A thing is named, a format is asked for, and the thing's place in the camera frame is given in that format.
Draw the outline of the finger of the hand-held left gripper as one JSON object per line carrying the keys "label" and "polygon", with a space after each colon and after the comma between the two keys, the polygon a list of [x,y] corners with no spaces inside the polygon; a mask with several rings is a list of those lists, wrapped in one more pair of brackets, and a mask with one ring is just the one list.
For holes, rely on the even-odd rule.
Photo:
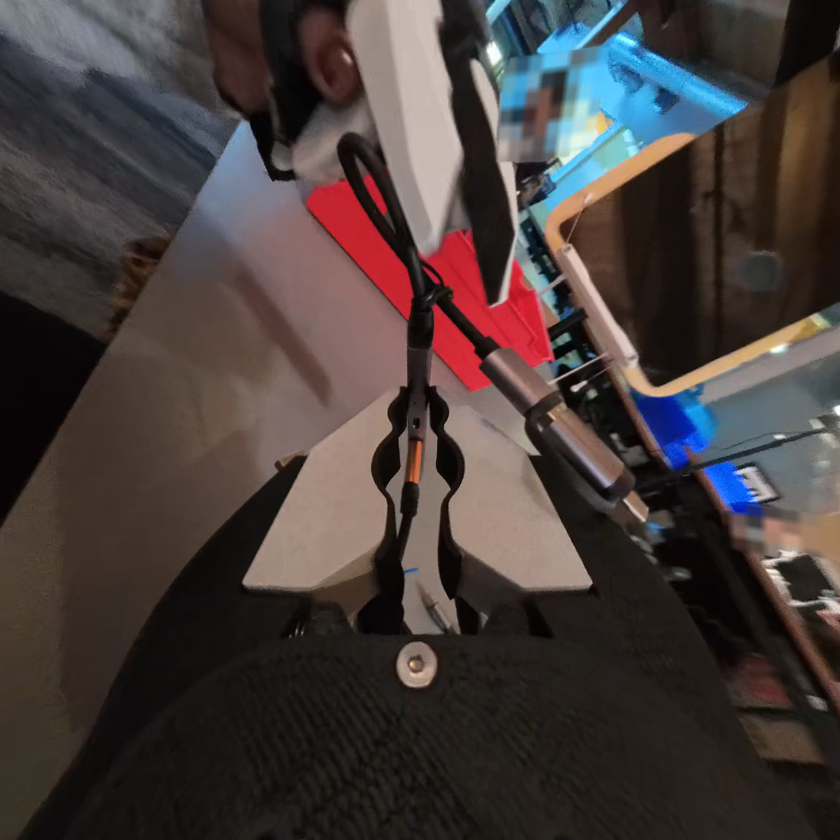
{"label": "finger of the hand-held left gripper", "polygon": [[438,1],[353,1],[346,28],[375,131],[414,243],[438,252],[464,151],[440,45]]}
{"label": "finger of the hand-held left gripper", "polygon": [[497,86],[481,58],[487,32],[475,16],[445,16],[439,40],[463,151],[458,198],[486,303],[496,307],[509,297],[518,210],[513,164],[499,159]]}

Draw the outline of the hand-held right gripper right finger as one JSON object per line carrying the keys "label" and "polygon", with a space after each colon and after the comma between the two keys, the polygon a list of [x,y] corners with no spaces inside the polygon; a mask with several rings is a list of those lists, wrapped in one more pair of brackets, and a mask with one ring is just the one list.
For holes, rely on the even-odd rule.
{"label": "hand-held right gripper right finger", "polygon": [[498,609],[590,594],[592,578],[528,446],[444,388],[429,402],[428,597],[457,634]]}

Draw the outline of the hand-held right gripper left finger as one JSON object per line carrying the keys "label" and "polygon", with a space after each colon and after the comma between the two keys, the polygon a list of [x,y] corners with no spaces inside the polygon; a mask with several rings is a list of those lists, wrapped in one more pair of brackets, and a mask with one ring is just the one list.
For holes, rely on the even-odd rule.
{"label": "hand-held right gripper left finger", "polygon": [[341,606],[373,634],[404,629],[397,505],[406,388],[390,390],[314,445],[243,579],[247,592]]}

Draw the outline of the person's left hand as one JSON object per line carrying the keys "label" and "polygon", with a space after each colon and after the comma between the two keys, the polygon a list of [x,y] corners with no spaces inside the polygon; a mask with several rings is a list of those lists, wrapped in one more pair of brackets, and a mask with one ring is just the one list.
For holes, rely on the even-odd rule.
{"label": "person's left hand", "polygon": [[345,2],[201,2],[213,80],[221,98],[244,116],[266,112],[270,84],[269,49],[263,37],[263,9],[278,11],[273,26],[290,63],[302,69],[321,100],[349,106],[362,93],[361,74],[345,26]]}

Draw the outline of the blue plastic bin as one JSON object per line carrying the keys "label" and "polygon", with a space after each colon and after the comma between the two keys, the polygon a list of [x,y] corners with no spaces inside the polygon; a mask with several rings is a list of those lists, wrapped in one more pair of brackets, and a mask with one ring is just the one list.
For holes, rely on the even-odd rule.
{"label": "blue plastic bin", "polygon": [[755,504],[755,497],[732,462],[724,461],[706,467],[703,474],[709,479],[727,511],[740,515],[750,514]]}

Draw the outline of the black framed printed tag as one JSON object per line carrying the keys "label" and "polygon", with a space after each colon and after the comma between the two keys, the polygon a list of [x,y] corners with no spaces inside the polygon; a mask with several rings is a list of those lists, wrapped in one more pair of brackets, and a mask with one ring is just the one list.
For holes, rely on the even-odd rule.
{"label": "black framed printed tag", "polygon": [[769,505],[782,499],[782,493],[764,468],[754,462],[734,465],[736,493],[730,502],[732,510]]}

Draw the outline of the black light stand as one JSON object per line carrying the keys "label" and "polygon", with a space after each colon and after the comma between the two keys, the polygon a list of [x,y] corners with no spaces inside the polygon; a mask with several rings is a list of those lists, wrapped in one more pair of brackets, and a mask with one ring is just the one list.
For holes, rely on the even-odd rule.
{"label": "black light stand", "polygon": [[692,463],[690,465],[686,465],[677,469],[672,469],[662,476],[643,481],[640,485],[637,485],[637,489],[641,490],[642,492],[658,490],[660,488],[674,485],[680,480],[686,479],[711,467],[720,466],[727,462],[731,462],[738,459],[745,459],[755,455],[760,455],[764,452],[769,452],[771,450],[782,448],[787,445],[798,444],[809,438],[814,438],[817,436],[828,436],[832,438],[838,438],[839,415],[834,413],[830,415],[821,415],[815,418],[814,420],[816,422],[816,426],[810,427],[805,431],[795,434],[783,435],[781,438],[770,441],[769,443],[761,444],[759,446],[754,446],[746,449],[741,449],[737,452],[730,453],[728,455],[723,455],[705,461]]}

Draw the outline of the grey fleece top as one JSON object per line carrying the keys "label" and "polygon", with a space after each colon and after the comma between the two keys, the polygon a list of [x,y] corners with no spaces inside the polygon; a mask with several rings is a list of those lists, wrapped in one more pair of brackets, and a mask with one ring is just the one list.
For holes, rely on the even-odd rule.
{"label": "grey fleece top", "polygon": [[104,338],[123,254],[166,245],[236,124],[201,2],[2,1],[2,293]]}

